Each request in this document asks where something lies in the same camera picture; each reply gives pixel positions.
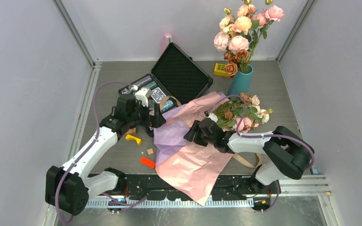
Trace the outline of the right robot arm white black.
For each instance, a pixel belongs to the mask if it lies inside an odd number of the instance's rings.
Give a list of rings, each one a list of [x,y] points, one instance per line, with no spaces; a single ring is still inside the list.
[[[250,178],[250,187],[263,193],[283,177],[299,180],[314,163],[311,146],[284,126],[266,133],[246,134],[222,130],[213,120],[194,121],[184,139],[200,146],[211,144],[221,153],[260,153],[270,162],[259,165]]]

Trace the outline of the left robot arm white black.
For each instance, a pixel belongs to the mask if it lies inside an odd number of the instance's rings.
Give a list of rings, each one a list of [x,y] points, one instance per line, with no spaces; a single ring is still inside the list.
[[[149,108],[143,94],[126,94],[118,98],[112,112],[102,119],[91,139],[62,166],[51,166],[46,174],[45,202],[71,215],[80,214],[87,202],[104,192],[115,195],[126,189],[125,174],[114,168],[89,177],[91,170],[118,140],[137,125],[159,128],[166,123],[160,105]]]

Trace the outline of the pink wrapping paper sheet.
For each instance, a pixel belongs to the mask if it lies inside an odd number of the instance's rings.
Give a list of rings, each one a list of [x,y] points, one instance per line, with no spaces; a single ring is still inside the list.
[[[195,120],[205,118],[225,95],[210,92],[163,114],[167,123],[154,129],[156,166],[158,176],[201,206],[214,187],[220,172],[232,158],[213,145],[200,146],[184,139]]]

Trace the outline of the tan ribbon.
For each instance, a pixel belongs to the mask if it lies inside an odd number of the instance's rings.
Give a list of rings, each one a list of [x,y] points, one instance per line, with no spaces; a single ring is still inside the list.
[[[230,95],[230,96],[224,96],[223,94],[220,95],[222,99],[218,99],[218,102],[224,102],[224,99],[230,99],[230,97],[236,95]],[[166,96],[164,97],[160,103],[160,110],[164,107],[165,103],[170,99],[174,97],[172,96]],[[181,105],[179,101],[177,102],[179,105],[178,108],[176,108],[176,111],[171,110],[170,113],[165,113],[165,116],[173,116],[175,113],[179,112],[180,109],[183,109],[185,105]],[[181,132],[187,132],[188,127],[184,125],[183,122],[178,122],[170,125],[163,125],[158,129],[154,129],[154,145],[156,146],[156,167],[158,167],[160,164],[162,164],[164,161],[166,161],[168,158],[172,157],[174,154],[176,154],[183,146],[186,145],[186,141],[181,138]],[[257,165],[253,165],[247,160],[245,160],[243,157],[241,157],[238,154],[234,154],[233,158],[239,161],[241,164],[248,168],[257,168],[261,163],[263,163],[262,156],[259,153],[256,153],[256,156],[258,158]]]

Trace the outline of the purple flower bouquet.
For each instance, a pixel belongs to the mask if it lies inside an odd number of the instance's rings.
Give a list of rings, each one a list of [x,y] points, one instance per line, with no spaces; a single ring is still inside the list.
[[[222,99],[220,97],[222,94],[211,92],[194,99],[185,104],[183,109],[180,109],[173,116],[165,116],[165,113],[170,113],[171,110],[176,111],[175,109],[178,107],[166,111],[163,114],[167,121],[164,125],[174,124],[176,121],[183,122],[188,127],[188,132],[195,120],[203,120],[206,117],[205,111],[210,111],[216,114],[218,117],[217,124],[223,130],[238,129],[240,132],[246,133],[251,129],[257,128],[260,124],[267,123],[270,119],[270,114],[273,113],[272,109],[260,107],[260,100],[257,95],[251,97],[247,93],[240,93],[238,97],[230,97],[230,99],[224,99],[224,102],[219,103],[218,99]],[[181,138],[187,132],[181,132]]]

